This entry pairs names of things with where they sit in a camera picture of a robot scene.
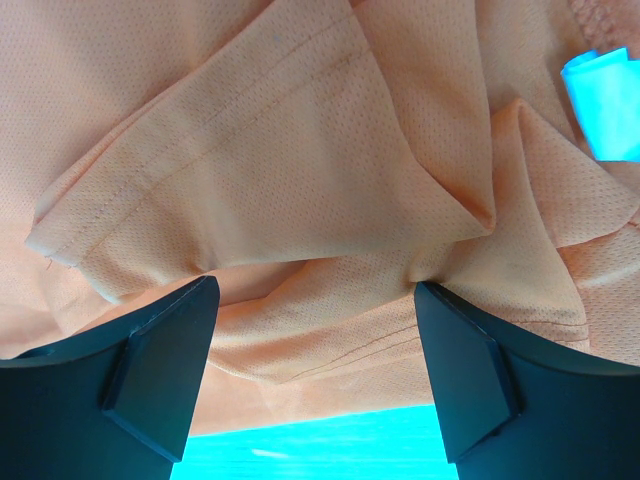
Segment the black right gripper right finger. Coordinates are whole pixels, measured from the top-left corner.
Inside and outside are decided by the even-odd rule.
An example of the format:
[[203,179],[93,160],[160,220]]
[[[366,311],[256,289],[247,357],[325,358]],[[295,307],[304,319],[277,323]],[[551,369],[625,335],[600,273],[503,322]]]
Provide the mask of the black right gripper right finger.
[[639,370],[546,340],[422,282],[417,323],[462,479],[635,479]]

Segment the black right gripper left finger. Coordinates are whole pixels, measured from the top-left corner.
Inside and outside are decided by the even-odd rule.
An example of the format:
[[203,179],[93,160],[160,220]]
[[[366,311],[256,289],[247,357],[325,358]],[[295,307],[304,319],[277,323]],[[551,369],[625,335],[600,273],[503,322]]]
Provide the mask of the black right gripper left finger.
[[159,300],[1,364],[5,479],[167,479],[181,461],[220,290]]

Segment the orange t shirt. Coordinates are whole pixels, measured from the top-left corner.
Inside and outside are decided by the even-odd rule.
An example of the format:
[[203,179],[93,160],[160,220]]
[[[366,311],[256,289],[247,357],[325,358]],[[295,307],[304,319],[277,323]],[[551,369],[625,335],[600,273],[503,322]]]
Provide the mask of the orange t shirt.
[[195,434],[428,403],[436,281],[639,361],[639,169],[561,68],[635,1],[5,1],[1,354],[201,275]]

